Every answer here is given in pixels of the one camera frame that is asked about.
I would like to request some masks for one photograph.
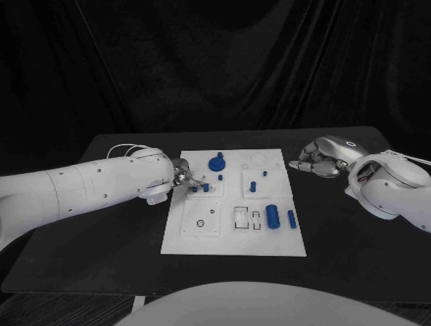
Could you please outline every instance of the table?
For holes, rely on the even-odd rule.
[[[80,162],[104,157],[119,143],[181,150],[280,148],[285,164],[316,137],[337,135],[370,153],[389,149],[370,127],[103,134]],[[123,155],[115,149],[110,156]],[[306,257],[161,255],[168,200],[135,199],[41,226],[1,286],[5,292],[165,295],[221,281],[270,282],[360,301],[431,304],[431,234],[403,218],[370,215],[344,194],[347,176],[324,179],[288,168]]]

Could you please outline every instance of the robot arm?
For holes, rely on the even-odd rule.
[[[406,158],[431,165],[390,150],[368,155],[351,141],[325,136],[303,148],[298,161],[288,165],[329,178],[345,170],[350,185],[344,192],[367,212],[381,219],[400,215],[431,233],[431,176]]]
[[[130,156],[0,177],[0,251],[35,227],[139,197],[149,205],[198,185],[187,162],[146,148]]]

